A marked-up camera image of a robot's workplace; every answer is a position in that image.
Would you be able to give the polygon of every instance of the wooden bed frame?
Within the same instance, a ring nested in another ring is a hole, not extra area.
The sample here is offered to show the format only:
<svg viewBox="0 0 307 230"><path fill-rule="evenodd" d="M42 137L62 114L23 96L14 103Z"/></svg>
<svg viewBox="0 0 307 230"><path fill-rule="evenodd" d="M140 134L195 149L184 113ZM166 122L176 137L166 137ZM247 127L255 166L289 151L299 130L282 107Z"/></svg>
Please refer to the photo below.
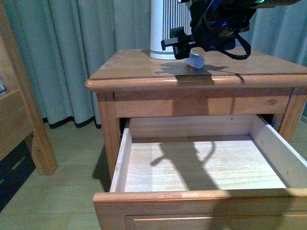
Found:
<svg viewBox="0 0 307 230"><path fill-rule="evenodd" d="M2 0L0 24L0 75L6 89L0 96L0 161L25 140L36 168L53 174L57 161Z"/></svg>

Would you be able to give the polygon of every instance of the nightstand top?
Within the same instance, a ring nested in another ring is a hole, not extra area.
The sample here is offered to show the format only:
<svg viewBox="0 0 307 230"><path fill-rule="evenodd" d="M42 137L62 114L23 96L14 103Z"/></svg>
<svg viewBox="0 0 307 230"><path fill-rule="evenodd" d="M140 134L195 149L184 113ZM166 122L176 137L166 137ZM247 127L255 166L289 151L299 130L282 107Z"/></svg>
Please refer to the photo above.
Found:
<svg viewBox="0 0 307 230"><path fill-rule="evenodd" d="M247 60L219 52L193 50L205 58L201 69L183 60L157 60L149 50L122 50L87 81L94 92L171 88L307 87L307 67L252 51ZM242 48L231 51L243 54Z"/></svg>

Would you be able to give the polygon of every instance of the wooden nightstand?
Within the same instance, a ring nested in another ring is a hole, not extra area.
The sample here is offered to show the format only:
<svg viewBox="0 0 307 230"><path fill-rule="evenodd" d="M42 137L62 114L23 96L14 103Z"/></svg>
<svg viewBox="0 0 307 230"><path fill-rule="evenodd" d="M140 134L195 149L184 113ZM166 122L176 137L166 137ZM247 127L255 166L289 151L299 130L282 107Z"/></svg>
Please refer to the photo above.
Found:
<svg viewBox="0 0 307 230"><path fill-rule="evenodd" d="M95 195L101 228L303 229L307 163L286 141L306 103L307 68L255 51L244 61L194 52L205 57L200 70L119 51L87 81L120 192ZM284 139L258 114L273 114Z"/></svg>

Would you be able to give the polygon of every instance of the curtain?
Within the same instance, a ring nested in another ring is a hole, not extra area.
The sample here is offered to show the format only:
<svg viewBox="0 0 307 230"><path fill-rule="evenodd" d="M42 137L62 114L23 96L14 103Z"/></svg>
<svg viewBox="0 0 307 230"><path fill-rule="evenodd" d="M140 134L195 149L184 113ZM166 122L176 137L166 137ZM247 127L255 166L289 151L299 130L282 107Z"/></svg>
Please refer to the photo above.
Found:
<svg viewBox="0 0 307 230"><path fill-rule="evenodd" d="M3 2L42 117L100 124L85 81L117 50L149 47L150 1Z"/></svg>
<svg viewBox="0 0 307 230"><path fill-rule="evenodd" d="M87 78L116 51L149 48L150 0L4 0L39 109L50 124L93 116ZM242 34L254 50L307 66L307 0L259 9Z"/></svg>
<svg viewBox="0 0 307 230"><path fill-rule="evenodd" d="M307 0L258 9L242 34L252 49L307 66Z"/></svg>

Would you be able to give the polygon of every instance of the tiled floor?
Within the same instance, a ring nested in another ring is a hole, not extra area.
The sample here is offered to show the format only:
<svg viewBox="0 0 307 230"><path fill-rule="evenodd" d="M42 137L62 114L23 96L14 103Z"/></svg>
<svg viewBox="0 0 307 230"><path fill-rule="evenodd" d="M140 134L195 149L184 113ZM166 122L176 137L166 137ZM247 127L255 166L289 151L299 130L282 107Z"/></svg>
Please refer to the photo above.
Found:
<svg viewBox="0 0 307 230"><path fill-rule="evenodd" d="M99 230L92 198L109 189L102 131L93 124L48 129L59 167L34 171L0 213L0 230ZM307 124L300 122L292 146L307 159Z"/></svg>

